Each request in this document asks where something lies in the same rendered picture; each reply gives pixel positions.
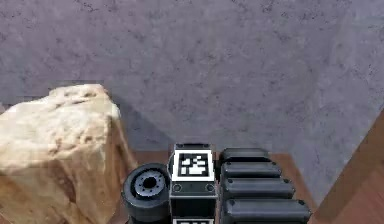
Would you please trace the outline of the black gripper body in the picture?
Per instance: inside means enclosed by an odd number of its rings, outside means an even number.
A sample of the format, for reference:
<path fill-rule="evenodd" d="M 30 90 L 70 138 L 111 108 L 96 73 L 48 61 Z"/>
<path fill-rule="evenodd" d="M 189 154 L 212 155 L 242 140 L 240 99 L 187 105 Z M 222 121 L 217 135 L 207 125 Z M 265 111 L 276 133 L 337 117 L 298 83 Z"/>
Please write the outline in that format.
<path fill-rule="evenodd" d="M 165 164 L 147 163 L 134 169 L 121 191 L 128 213 L 125 224 L 170 224 L 169 187 Z"/>

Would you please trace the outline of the beige cloth-covered furniture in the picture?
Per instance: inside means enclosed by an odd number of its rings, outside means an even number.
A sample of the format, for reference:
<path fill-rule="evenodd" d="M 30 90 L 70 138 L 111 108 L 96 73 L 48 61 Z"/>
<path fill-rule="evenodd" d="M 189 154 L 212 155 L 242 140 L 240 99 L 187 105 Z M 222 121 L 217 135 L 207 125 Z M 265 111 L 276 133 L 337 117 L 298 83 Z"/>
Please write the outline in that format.
<path fill-rule="evenodd" d="M 0 114 L 0 224 L 108 224 L 136 166 L 102 85 L 16 104 Z"/>

